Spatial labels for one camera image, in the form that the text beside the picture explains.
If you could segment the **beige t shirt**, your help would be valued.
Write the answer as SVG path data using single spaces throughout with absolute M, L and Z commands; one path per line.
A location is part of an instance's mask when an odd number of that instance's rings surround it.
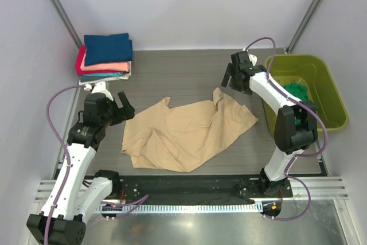
M 170 98 L 126 122 L 122 153 L 136 169 L 191 172 L 228 147 L 258 119 L 220 88 L 212 100 L 171 108 Z

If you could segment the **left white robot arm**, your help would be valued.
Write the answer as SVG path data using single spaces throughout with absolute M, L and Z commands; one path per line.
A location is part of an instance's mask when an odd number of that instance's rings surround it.
M 65 160 L 42 210 L 28 217 L 26 226 L 39 244 L 81 244 L 88 220 L 105 199 L 122 191 L 118 172 L 100 170 L 83 195 L 85 173 L 106 136 L 106 129 L 132 119 L 135 109 L 123 91 L 118 107 L 108 91 L 92 92 L 84 100 L 77 123 L 70 129 Z

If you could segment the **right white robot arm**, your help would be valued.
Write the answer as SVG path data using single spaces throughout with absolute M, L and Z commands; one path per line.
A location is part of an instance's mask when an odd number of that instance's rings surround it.
M 258 188 L 262 195 L 278 194 L 285 185 L 290 167 L 299 155 L 318 139 L 315 104 L 293 97 L 267 72 L 254 65 L 247 51 L 231 55 L 221 85 L 243 94 L 258 94 L 276 115 L 273 138 L 275 151 L 259 174 Z

